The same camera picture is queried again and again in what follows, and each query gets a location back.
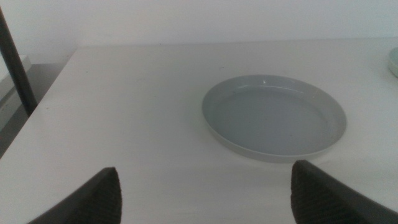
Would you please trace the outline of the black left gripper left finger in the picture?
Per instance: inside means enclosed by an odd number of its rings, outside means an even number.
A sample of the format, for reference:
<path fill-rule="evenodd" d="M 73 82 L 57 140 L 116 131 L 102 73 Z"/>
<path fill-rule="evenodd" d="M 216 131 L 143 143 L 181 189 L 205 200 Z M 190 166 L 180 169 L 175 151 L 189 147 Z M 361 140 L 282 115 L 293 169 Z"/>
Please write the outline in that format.
<path fill-rule="evenodd" d="M 32 223 L 120 223 L 122 195 L 118 172 L 106 167 Z"/>

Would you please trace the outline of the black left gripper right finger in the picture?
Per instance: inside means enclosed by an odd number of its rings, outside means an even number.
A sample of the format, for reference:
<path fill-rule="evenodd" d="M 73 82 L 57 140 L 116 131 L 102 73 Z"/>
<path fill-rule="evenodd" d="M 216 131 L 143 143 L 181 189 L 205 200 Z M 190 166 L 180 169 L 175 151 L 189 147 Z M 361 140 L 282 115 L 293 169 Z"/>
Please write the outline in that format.
<path fill-rule="evenodd" d="M 290 189 L 296 223 L 397 224 L 397 212 L 349 188 L 306 160 L 293 164 Z"/>

